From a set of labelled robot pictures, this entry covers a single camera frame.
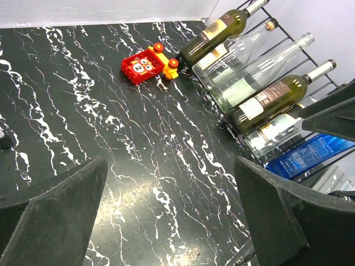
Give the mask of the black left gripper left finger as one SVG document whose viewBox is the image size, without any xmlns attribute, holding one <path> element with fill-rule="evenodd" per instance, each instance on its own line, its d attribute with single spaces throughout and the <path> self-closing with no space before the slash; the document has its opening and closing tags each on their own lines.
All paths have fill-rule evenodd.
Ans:
<svg viewBox="0 0 355 266">
<path fill-rule="evenodd" d="M 1 190 L 1 265 L 82 265 L 107 175 L 99 156 L 21 191 Z"/>
</svg>

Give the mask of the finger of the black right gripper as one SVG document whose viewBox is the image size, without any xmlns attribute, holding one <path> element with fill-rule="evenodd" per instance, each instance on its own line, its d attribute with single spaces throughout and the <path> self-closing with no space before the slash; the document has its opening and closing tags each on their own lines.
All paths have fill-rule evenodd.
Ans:
<svg viewBox="0 0 355 266">
<path fill-rule="evenodd" d="M 302 129 L 354 141 L 354 80 L 302 109 Z"/>
</svg>

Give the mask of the dark green wine bottle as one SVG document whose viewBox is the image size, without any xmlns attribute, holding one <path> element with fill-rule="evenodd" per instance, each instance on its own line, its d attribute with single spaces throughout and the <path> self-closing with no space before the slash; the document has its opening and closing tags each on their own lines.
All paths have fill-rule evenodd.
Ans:
<svg viewBox="0 0 355 266">
<path fill-rule="evenodd" d="M 228 37 L 239 36 L 246 28 L 247 20 L 269 0 L 253 1 L 244 9 L 231 9 L 189 41 L 179 52 L 180 57 L 193 66 L 213 51 Z"/>
</svg>

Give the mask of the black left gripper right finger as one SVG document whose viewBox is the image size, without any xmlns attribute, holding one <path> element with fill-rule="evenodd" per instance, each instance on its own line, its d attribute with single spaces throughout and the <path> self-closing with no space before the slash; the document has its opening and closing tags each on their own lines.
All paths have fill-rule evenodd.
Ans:
<svg viewBox="0 0 355 266">
<path fill-rule="evenodd" d="M 244 157 L 234 171 L 259 265 L 354 265 L 354 202 L 286 180 Z"/>
</svg>

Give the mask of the clear corked glass bottle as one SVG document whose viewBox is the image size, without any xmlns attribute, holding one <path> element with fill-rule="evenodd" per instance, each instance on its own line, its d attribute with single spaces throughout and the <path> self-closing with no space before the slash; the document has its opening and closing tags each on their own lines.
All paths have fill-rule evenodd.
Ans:
<svg viewBox="0 0 355 266">
<path fill-rule="evenodd" d="M 226 76 L 246 65 L 278 26 L 277 19 L 271 18 L 247 34 L 228 37 L 192 66 L 194 74 L 206 90 L 213 89 Z"/>
</svg>

